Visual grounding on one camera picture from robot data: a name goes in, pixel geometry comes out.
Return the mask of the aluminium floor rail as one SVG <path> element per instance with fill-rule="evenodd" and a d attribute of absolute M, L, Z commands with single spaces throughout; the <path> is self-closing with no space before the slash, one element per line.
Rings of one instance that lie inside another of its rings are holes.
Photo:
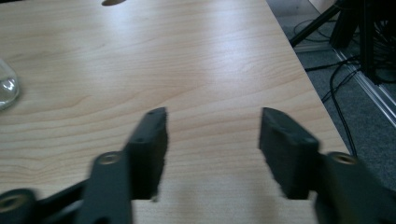
<path fill-rule="evenodd" d="M 334 49 L 329 44 L 300 44 L 294 47 L 296 53 L 331 50 L 340 60 L 346 60 L 352 54 L 344 49 Z M 374 84 L 363 72 L 358 72 L 354 79 L 369 96 L 376 107 L 396 129 L 396 98 L 391 95 L 383 84 Z"/>

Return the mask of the clear glass vessel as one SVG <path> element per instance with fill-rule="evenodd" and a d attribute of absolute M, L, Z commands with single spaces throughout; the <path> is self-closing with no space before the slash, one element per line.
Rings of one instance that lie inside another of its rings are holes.
<path fill-rule="evenodd" d="M 20 94 L 19 81 L 14 70 L 0 59 L 0 110 L 11 106 Z"/>

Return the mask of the black metal stand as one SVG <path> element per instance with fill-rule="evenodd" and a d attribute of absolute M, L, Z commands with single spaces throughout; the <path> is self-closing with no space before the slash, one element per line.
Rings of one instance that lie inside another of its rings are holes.
<path fill-rule="evenodd" d="M 297 33 L 290 44 L 295 47 L 320 26 L 337 16 L 330 45 L 345 49 L 355 33 L 359 34 L 360 66 L 374 84 L 396 83 L 376 71 L 396 71 L 396 0 L 335 0 L 327 10 Z"/>

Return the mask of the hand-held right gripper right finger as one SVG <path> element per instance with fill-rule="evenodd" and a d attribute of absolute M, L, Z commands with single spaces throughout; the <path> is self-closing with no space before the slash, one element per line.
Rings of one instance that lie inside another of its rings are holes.
<path fill-rule="evenodd" d="M 319 224 L 396 224 L 396 193 L 357 158 L 319 153 L 319 141 L 286 113 L 262 110 L 259 149 L 286 198 L 317 194 Z"/>

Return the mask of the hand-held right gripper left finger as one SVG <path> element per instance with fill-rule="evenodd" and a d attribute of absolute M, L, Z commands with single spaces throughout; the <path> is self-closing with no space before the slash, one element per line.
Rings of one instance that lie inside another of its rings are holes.
<path fill-rule="evenodd" d="M 132 201 L 158 195 L 168 146 L 166 124 L 166 109 L 153 109 L 140 120 L 123 150 L 94 160 L 78 224 L 133 224 Z"/>

